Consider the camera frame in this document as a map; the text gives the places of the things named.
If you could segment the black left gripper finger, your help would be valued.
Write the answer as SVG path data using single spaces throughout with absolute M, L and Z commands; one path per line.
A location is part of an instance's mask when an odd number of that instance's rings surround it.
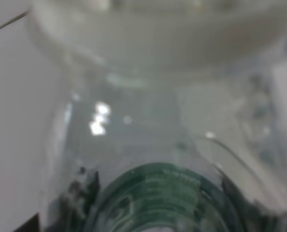
M 40 232 L 39 215 L 35 214 L 27 222 L 15 229 L 14 232 Z

